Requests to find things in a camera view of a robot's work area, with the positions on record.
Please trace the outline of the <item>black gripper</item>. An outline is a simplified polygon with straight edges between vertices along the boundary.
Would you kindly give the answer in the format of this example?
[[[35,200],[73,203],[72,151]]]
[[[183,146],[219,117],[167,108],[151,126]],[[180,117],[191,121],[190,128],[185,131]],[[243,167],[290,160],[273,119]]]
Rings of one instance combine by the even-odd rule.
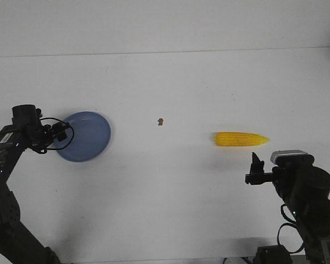
[[[42,125],[39,122],[30,124],[30,149],[63,150],[72,142],[72,139],[63,147],[49,148],[49,146],[54,143],[55,139],[59,142],[66,140],[66,131],[69,129],[72,130],[72,126],[65,122],[57,122],[53,125]]]
[[[245,182],[251,185],[261,185],[265,182],[294,182],[297,170],[303,166],[311,166],[313,163],[313,158],[279,158],[272,171],[265,172],[265,162],[260,160],[258,155],[253,152],[250,171],[245,176]]]

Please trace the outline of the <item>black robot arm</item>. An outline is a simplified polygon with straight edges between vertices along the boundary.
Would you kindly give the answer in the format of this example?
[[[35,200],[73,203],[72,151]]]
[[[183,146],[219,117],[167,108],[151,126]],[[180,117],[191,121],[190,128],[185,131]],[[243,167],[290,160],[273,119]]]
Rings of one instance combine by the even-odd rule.
[[[59,119],[43,125],[41,110],[33,104],[13,107],[12,115],[12,123],[0,130],[0,254],[10,263],[59,263],[57,254],[21,222],[19,204],[7,181],[26,149],[46,154],[55,139],[67,139],[72,126]]]
[[[261,185],[271,182],[292,218],[286,225],[297,229],[302,250],[310,263],[330,263],[330,174],[314,166],[314,157],[304,151],[275,151],[271,172],[256,153],[245,182]]]

